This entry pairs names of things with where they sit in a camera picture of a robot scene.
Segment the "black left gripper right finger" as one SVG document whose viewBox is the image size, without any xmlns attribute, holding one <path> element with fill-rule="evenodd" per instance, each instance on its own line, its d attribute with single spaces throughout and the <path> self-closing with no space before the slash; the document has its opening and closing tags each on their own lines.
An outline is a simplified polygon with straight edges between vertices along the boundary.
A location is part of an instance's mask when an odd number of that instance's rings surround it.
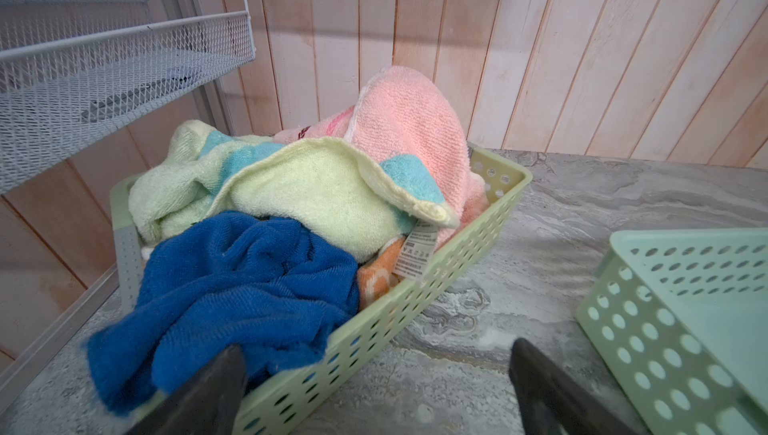
<svg viewBox="0 0 768 435">
<path fill-rule="evenodd" d="M 633 434 L 535 345 L 515 340 L 508 368 L 527 434 Z"/>
</svg>

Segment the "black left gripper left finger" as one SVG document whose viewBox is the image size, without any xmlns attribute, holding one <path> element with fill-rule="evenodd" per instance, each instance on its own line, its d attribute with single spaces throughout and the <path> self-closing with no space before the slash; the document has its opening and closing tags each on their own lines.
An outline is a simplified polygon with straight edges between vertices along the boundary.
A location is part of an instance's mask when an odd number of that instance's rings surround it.
<svg viewBox="0 0 768 435">
<path fill-rule="evenodd" d="M 246 385 L 243 351 L 229 346 L 128 432 L 230 435 Z"/>
</svg>

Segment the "pink towel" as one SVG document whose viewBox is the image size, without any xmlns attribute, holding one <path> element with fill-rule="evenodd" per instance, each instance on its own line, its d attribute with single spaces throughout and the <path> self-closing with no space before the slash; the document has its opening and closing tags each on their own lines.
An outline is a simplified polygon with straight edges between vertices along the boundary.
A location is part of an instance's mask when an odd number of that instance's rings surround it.
<svg viewBox="0 0 768 435">
<path fill-rule="evenodd" d="M 464 228 L 488 207 L 485 182 L 470 169 L 461 122 L 422 73 L 392 66 L 361 90 L 354 106 L 273 136 L 280 144 L 335 137 L 361 150 L 419 200 L 447 203 Z"/>
</svg>

